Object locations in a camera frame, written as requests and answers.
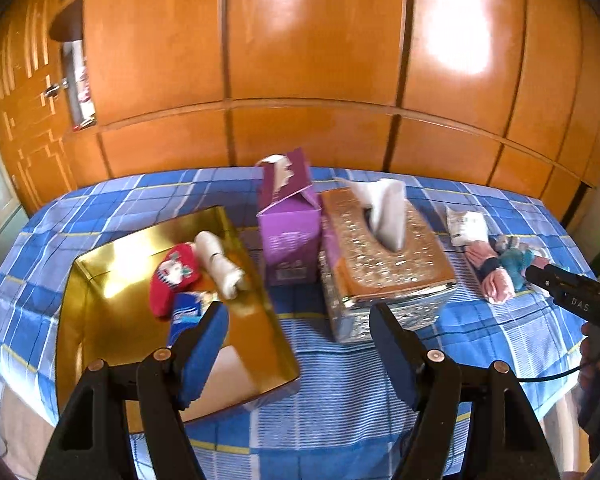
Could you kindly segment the teal plush towel doll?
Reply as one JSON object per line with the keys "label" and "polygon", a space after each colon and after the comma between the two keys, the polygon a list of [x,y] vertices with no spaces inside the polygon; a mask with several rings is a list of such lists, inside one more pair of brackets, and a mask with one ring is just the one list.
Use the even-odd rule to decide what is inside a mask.
{"label": "teal plush towel doll", "polygon": [[498,256],[498,261],[512,281],[514,291],[521,292],[526,287],[526,270],[528,267],[538,266],[543,269],[550,262],[550,259],[537,255],[531,249],[509,248]]}

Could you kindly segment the pink dishcloth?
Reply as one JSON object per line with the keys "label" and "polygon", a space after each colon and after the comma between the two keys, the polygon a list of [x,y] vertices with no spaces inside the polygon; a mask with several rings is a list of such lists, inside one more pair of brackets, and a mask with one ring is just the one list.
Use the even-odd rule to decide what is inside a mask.
{"label": "pink dishcloth", "polygon": [[513,281],[488,242],[475,240],[465,246],[464,253],[477,273],[482,296],[489,304],[505,304],[515,296]]}

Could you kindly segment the red christmas sock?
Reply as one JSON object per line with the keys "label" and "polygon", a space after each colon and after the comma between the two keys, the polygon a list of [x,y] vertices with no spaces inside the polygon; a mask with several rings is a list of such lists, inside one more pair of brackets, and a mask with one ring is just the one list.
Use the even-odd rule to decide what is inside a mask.
{"label": "red christmas sock", "polygon": [[175,295],[186,292],[201,276],[195,245],[177,244],[155,268],[149,285],[149,307],[155,318],[170,318]]}

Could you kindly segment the white towel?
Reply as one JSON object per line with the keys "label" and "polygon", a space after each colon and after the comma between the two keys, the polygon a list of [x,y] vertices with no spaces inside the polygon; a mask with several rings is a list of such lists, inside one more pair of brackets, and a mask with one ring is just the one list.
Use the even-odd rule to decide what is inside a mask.
{"label": "white towel", "polygon": [[249,288],[246,272],[225,255],[219,237],[201,231],[196,235],[194,245],[200,265],[211,276],[223,298],[235,299],[238,292]]}

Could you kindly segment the white plush angel toy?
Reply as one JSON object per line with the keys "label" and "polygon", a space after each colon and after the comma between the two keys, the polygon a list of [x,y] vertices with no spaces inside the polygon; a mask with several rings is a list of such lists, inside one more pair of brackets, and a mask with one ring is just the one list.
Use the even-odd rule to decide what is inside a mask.
{"label": "white plush angel toy", "polygon": [[509,249],[519,249],[521,252],[530,250],[533,255],[538,257],[548,257],[548,252],[543,247],[534,246],[524,242],[519,236],[516,235],[501,234],[498,237],[495,237],[493,241],[493,248],[498,254],[501,254]]}

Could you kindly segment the gold tray box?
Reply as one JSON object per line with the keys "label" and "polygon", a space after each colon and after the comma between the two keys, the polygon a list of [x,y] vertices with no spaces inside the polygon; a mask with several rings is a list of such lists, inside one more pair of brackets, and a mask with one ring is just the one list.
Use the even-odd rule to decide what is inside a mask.
{"label": "gold tray box", "polygon": [[218,236],[250,289],[227,304],[228,332],[201,396],[184,422],[218,418],[292,396],[300,366],[274,312],[256,262],[224,208],[163,221],[93,249],[73,261],[59,310],[56,399],[68,403],[85,367],[140,362],[168,342],[170,324],[151,313],[151,275],[168,251],[201,231]]}

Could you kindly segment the blue plaid bedsheet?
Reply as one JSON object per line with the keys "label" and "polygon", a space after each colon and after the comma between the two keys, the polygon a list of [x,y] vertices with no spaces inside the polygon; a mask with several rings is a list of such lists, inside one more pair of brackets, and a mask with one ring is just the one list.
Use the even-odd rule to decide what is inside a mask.
{"label": "blue plaid bedsheet", "polygon": [[[0,266],[0,375],[48,422],[58,419],[56,339],[61,296],[73,260],[133,231],[212,205],[223,206],[245,234],[259,240],[254,167],[140,174],[71,192],[44,206],[23,227]],[[406,195],[442,243],[448,210],[474,210],[493,235],[509,234],[544,248],[562,268],[590,268],[566,230],[536,198],[497,188],[406,177]],[[492,306],[479,292],[462,252],[446,248],[458,289],[424,344],[463,364],[502,360],[526,378],[524,392],[545,415],[577,382],[572,368],[582,339],[580,318],[538,292]],[[396,397],[371,344],[337,344],[321,287],[270,291],[280,325],[300,364],[299,391],[253,411],[187,429],[210,479],[387,479],[396,441],[415,416]]]}

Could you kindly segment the white wet wipes packet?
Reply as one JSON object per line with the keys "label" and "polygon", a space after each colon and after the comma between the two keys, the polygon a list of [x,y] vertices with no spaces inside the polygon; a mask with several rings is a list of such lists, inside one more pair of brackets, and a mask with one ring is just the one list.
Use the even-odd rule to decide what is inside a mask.
{"label": "white wet wipes packet", "polygon": [[445,207],[446,228],[454,247],[473,242],[488,242],[489,231],[484,215],[479,211],[458,211]]}

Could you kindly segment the small blue tissue pack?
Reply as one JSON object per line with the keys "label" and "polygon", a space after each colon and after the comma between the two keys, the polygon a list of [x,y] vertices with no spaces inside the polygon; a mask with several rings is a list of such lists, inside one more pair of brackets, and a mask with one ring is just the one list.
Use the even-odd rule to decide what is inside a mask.
{"label": "small blue tissue pack", "polygon": [[215,292],[179,292],[174,296],[168,346],[172,347],[178,335],[188,328],[196,327],[202,317],[218,300]]}

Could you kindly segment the white tissue sheet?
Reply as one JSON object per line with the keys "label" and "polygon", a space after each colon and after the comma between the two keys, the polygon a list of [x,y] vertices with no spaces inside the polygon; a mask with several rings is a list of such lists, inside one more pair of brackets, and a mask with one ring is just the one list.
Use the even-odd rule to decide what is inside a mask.
{"label": "white tissue sheet", "polygon": [[387,178],[368,182],[337,178],[336,181],[350,188],[361,203],[376,240],[392,252],[402,252],[407,226],[405,183]]}

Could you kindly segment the orange wooden wardrobe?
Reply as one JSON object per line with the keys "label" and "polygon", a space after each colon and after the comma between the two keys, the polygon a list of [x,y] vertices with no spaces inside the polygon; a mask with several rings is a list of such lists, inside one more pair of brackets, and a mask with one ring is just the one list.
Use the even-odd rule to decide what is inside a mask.
{"label": "orange wooden wardrobe", "polygon": [[559,220],[600,186],[600,19],[586,0],[72,0],[94,126],[77,185],[251,166],[487,184]]}

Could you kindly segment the purple tissue carton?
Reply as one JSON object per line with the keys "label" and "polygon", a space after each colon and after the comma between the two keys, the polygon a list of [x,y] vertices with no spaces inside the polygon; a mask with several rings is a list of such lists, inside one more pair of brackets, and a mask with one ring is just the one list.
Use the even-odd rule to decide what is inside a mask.
{"label": "purple tissue carton", "polygon": [[258,162],[263,170],[257,220],[272,286],[313,283],[321,239],[322,208],[310,166],[300,148]]}

